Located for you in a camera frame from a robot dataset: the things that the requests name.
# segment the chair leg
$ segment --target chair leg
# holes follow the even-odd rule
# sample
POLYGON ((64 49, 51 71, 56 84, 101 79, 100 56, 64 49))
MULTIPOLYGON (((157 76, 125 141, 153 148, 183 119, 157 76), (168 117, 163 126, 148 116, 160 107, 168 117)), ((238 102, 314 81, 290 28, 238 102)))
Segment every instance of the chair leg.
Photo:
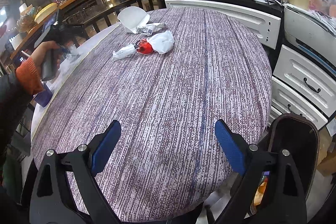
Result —
POLYGON ((215 218, 213 217, 212 211, 210 209, 210 205, 206 205, 204 208, 207 211, 208 224, 214 224, 215 218))

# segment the orange sleeve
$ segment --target orange sleeve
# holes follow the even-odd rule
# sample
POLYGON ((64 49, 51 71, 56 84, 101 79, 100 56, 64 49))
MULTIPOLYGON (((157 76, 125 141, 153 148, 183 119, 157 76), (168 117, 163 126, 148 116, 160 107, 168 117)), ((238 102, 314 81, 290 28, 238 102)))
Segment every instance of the orange sleeve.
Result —
POLYGON ((41 77, 30 57, 16 69, 16 77, 30 95, 37 94, 43 90, 41 77))

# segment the purple patterned tablecloth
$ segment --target purple patterned tablecloth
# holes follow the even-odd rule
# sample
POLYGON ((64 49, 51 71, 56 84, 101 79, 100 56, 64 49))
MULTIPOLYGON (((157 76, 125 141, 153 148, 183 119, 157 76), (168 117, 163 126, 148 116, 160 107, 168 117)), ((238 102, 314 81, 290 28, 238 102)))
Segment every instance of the purple patterned tablecloth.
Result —
MULTIPOLYGON (((232 172, 215 122, 222 118, 255 143, 270 111, 272 72, 250 30, 212 10, 149 14, 168 24, 173 49, 112 62, 113 51, 143 38, 117 27, 65 82, 32 141, 39 166, 48 149, 72 151, 118 120, 121 138, 96 180, 129 222, 167 219, 204 201, 232 172)), ((85 211, 72 176, 69 182, 85 211)))

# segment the white plastic bag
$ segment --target white plastic bag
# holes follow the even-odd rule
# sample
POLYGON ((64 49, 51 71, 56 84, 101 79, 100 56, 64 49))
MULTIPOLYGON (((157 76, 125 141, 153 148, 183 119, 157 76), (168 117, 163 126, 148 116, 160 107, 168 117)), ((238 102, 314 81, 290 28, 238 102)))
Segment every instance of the white plastic bag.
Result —
POLYGON ((174 45, 174 37, 170 31, 157 33, 151 38, 147 39, 148 43, 152 45, 154 51, 159 54, 169 52, 174 45))
POLYGON ((136 53, 137 50, 135 49, 133 44, 129 44, 125 47, 122 47, 120 50, 118 50, 117 52, 113 51, 113 57, 112 57, 112 61, 116 61, 119 59, 123 59, 126 56, 129 56, 131 54, 136 53))

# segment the red object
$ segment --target red object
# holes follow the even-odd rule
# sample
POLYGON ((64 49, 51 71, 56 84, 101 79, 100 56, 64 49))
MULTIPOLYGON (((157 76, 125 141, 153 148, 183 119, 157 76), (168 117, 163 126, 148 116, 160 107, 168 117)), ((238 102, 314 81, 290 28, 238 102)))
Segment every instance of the red object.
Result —
POLYGON ((135 44, 135 49, 137 52, 142 54, 153 53, 152 45, 147 42, 147 39, 141 39, 135 44))
POLYGON ((0 27, 0 38, 5 34, 6 30, 7 30, 7 25, 2 25, 0 27))

